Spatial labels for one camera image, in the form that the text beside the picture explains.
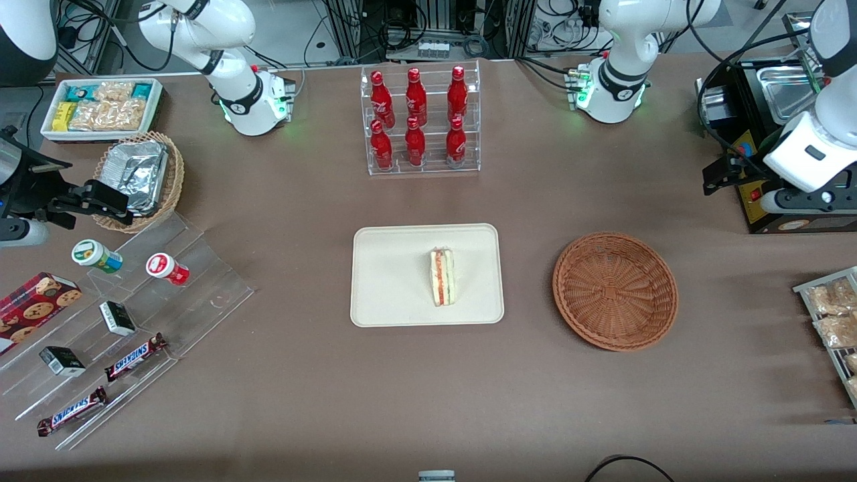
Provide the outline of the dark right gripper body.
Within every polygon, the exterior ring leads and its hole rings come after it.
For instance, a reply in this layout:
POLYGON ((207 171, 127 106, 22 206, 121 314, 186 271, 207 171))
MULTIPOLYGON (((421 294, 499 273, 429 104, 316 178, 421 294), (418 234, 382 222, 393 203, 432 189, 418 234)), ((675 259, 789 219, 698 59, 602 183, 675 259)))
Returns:
POLYGON ((67 194, 68 184, 60 174, 71 168, 25 146, 15 131, 2 131, 2 216, 32 214, 67 194))

